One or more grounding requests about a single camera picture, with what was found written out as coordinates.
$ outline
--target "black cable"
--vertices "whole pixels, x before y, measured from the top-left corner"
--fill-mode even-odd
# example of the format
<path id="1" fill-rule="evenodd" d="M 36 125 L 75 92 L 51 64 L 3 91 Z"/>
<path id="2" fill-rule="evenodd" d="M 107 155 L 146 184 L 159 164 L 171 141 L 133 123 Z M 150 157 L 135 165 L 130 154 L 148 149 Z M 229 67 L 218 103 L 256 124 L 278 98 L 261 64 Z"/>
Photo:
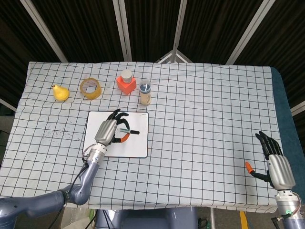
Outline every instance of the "black cable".
<path id="1" fill-rule="evenodd" d="M 108 223 L 108 219 L 107 219 L 107 216 L 106 216 L 105 210 L 103 210 L 103 213 L 104 213 L 104 216 L 105 216 L 105 219 L 106 219 L 106 223 L 107 223 L 108 229 L 110 229 L 110 226 L 109 226 L 109 223 Z"/>
<path id="2" fill-rule="evenodd" d="M 92 222 L 94 221 L 94 219 L 95 219 L 95 217 L 96 217 L 96 214 L 97 214 L 97 211 L 95 212 L 93 218 L 91 219 L 90 223 L 88 223 L 88 225 L 86 226 L 85 229 L 87 229 L 87 228 L 92 224 Z"/>
<path id="3" fill-rule="evenodd" d="M 58 211 L 56 217 L 54 218 L 53 222 L 49 225 L 48 229 L 51 229 L 51 227 L 53 226 L 53 224 L 56 222 L 58 216 L 61 214 L 61 210 L 63 209 L 63 207 Z"/>
<path id="4" fill-rule="evenodd" d="M 280 229 L 277 222 L 278 222 L 278 219 L 277 217 L 274 217 L 274 218 L 271 218 L 272 222 L 273 222 L 273 225 L 275 226 L 276 229 Z"/>
<path id="5" fill-rule="evenodd" d="M 85 163 L 85 167 L 81 168 L 80 172 L 78 173 L 78 175 L 77 175 L 76 178 L 74 179 L 74 181 L 73 181 L 73 183 L 72 183 L 72 185 L 71 185 L 71 187 L 70 187 L 70 189 L 69 189 L 69 194 L 71 193 L 71 190 L 72 190 L 72 188 L 73 188 L 73 186 L 74 186 L 74 184 L 75 184 L 77 178 L 82 174 L 82 172 L 86 171 L 86 169 L 87 169 L 88 167 L 89 167 L 88 163 Z"/>

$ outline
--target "gray robot arm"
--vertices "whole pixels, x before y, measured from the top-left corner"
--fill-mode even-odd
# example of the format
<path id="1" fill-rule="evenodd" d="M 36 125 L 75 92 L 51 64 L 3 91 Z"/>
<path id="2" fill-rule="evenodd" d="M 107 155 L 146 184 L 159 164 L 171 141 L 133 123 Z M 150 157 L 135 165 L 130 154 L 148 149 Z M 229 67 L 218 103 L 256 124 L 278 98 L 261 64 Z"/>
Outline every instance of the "gray robot arm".
<path id="1" fill-rule="evenodd" d="M 78 175 L 81 181 L 80 185 L 73 183 L 56 192 L 32 198 L 0 198 L 0 229 L 13 229 L 20 213 L 25 213 L 28 217 L 35 218 L 59 211 L 65 203 L 85 204 L 89 198 L 94 177 L 106 154 L 106 146 L 112 142 L 122 142 L 120 138 L 115 138 L 117 125 L 125 123 L 129 129 L 128 122 L 125 119 L 121 119 L 122 116 L 127 116 L 128 114 L 118 114 L 119 111 L 119 109 L 114 111 L 101 124 L 95 136 L 97 143 L 87 155 L 83 155 L 84 165 Z"/>

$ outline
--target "yellow pear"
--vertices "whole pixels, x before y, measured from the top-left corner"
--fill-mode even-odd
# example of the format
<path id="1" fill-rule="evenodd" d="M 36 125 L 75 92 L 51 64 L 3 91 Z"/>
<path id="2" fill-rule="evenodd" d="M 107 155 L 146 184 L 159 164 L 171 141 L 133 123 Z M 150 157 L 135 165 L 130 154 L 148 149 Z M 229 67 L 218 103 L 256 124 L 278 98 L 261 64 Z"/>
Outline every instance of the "yellow pear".
<path id="1" fill-rule="evenodd" d="M 53 94 L 55 99 L 59 101 L 65 101 L 66 99 L 69 98 L 69 91 L 65 87 L 60 87 L 58 85 L 52 86 L 53 88 Z"/>

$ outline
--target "jar lid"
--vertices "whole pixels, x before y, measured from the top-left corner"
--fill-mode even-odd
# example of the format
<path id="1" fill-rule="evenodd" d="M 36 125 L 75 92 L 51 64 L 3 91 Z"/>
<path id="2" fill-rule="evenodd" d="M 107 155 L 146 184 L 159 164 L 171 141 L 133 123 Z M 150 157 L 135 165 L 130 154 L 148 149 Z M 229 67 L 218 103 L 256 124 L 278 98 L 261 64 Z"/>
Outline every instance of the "jar lid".
<path id="1" fill-rule="evenodd" d="M 125 69 L 122 71 L 121 77 L 124 83 L 130 83 L 132 80 L 132 72 L 129 69 Z"/>
<path id="2" fill-rule="evenodd" d="M 147 80 L 142 80 L 139 86 L 140 92 L 147 94 L 151 91 L 151 82 Z"/>

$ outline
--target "packing tape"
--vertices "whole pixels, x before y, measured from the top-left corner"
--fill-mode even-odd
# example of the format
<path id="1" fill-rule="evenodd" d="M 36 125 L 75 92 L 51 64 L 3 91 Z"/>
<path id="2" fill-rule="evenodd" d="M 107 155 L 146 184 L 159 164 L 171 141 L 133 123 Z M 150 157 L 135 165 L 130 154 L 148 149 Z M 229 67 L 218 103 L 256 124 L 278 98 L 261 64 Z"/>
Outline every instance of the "packing tape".
<path id="1" fill-rule="evenodd" d="M 86 92 L 88 87 L 95 87 L 95 91 L 91 93 Z M 88 99 L 96 99 L 102 93 L 99 82 L 93 78 L 88 78 L 82 81 L 80 88 L 81 93 L 83 93 L 83 95 Z"/>

